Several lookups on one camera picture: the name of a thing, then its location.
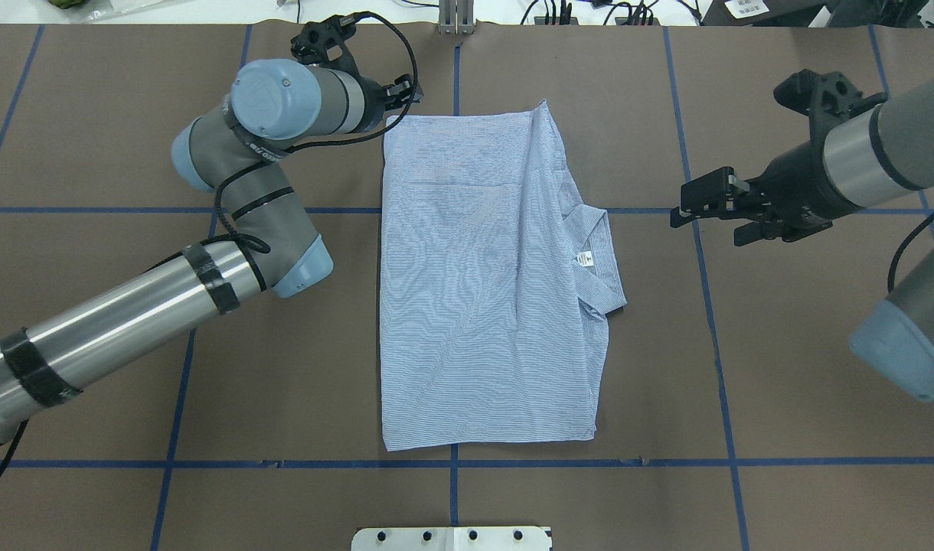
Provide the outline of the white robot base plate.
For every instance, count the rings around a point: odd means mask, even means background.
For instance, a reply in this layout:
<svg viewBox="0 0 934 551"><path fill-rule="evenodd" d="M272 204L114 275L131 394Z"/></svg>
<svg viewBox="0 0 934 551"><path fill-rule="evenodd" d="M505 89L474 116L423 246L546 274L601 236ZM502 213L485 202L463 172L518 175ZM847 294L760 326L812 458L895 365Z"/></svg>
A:
<svg viewBox="0 0 934 551"><path fill-rule="evenodd" d="M351 550L552 550L549 527L369 527L356 531Z"/></svg>

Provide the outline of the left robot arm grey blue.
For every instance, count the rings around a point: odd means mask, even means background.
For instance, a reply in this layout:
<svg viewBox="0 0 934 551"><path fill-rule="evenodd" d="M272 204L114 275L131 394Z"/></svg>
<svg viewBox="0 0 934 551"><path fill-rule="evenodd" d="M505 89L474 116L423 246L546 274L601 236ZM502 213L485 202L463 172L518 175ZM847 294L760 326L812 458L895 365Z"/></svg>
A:
<svg viewBox="0 0 934 551"><path fill-rule="evenodd" d="M209 192L219 234L134 279L0 340L0 448L32 416L264 292L288 298L334 263L280 163L309 147L383 135L388 112L421 99L418 67L392 84L347 60L253 60L222 103L171 145L175 170Z"/></svg>

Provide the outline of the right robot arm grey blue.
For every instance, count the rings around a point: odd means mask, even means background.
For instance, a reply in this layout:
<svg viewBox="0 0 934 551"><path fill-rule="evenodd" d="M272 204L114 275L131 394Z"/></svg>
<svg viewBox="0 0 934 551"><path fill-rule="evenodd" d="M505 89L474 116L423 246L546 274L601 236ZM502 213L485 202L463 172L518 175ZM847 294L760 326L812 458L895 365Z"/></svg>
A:
<svg viewBox="0 0 934 551"><path fill-rule="evenodd" d="M702 219L742 220L736 246L796 242L835 220L934 188L934 77L904 94L872 95L844 73L800 70L772 91L806 116L808 140L754 178L730 166L681 185L673 229ZM922 403L934 401L934 247L908 275L903 254L934 223L934 210L896 248L887 295L850 336L850 349Z"/></svg>

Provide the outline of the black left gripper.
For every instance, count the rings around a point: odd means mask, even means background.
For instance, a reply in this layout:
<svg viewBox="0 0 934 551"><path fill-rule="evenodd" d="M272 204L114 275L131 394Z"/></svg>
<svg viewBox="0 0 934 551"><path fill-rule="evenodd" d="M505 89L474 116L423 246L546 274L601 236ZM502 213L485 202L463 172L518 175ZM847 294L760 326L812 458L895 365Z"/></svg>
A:
<svg viewBox="0 0 934 551"><path fill-rule="evenodd" d="M423 98L416 74L401 74L392 83L377 83L376 115L378 122L390 128L396 125Z"/></svg>

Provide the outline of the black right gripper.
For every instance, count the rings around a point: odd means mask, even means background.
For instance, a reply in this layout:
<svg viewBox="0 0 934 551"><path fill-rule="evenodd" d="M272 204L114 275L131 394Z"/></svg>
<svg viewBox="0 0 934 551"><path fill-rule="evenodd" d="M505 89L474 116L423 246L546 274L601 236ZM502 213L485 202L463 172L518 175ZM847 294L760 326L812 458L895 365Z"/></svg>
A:
<svg viewBox="0 0 934 551"><path fill-rule="evenodd" d="M772 160L763 174L740 186L733 168L718 168L681 185L680 205L670 210L670 228L695 220L748 219L733 231L733 245L781 240L785 234L831 229L831 182L810 143Z"/></svg>

